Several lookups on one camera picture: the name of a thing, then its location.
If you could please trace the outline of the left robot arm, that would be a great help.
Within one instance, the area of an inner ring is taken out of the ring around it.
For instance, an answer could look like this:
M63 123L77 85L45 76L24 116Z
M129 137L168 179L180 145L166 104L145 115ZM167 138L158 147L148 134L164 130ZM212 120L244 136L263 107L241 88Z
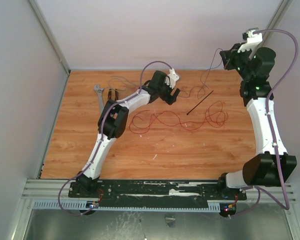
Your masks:
M110 99L106 102L98 120L95 145L86 165L75 180L82 194L90 198L97 193L103 163L114 142L124 133L129 114L158 98L172 105L180 93L180 89L174 89L179 79L180 76L173 68L168 74L157 70L152 79L133 94L121 100Z

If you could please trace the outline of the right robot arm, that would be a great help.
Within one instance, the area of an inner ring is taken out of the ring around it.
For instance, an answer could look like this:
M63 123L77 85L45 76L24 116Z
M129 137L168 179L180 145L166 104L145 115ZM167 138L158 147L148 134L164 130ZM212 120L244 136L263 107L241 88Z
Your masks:
M236 70L242 81L240 96L243 99L253 126L256 155L247 161L242 170L223 173L217 194L229 199L235 189L247 186L279 187L285 183L297 166L297 159L289 155L277 127L274 115L274 96L268 78L275 65L276 53L268 47L243 49L236 43L220 52L224 68Z

